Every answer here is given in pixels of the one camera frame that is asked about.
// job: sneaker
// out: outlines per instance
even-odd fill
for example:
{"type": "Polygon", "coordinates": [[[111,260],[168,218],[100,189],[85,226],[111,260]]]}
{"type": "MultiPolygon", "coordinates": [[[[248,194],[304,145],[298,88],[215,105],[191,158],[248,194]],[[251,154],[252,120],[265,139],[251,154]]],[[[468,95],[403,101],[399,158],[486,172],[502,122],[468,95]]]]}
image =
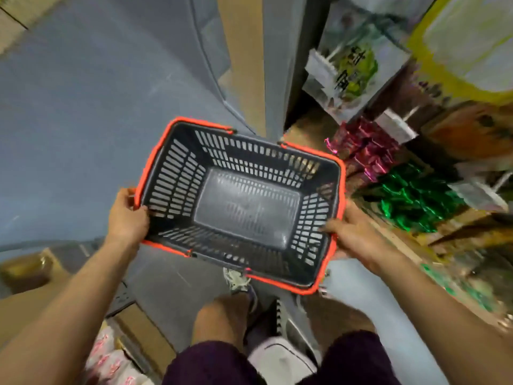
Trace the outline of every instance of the sneaker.
{"type": "Polygon", "coordinates": [[[253,313],[257,309],[258,297],[255,289],[249,283],[251,278],[244,276],[241,272],[227,269],[226,267],[223,267],[223,276],[230,288],[230,293],[232,295],[241,291],[246,292],[249,295],[249,313],[253,313]]]}

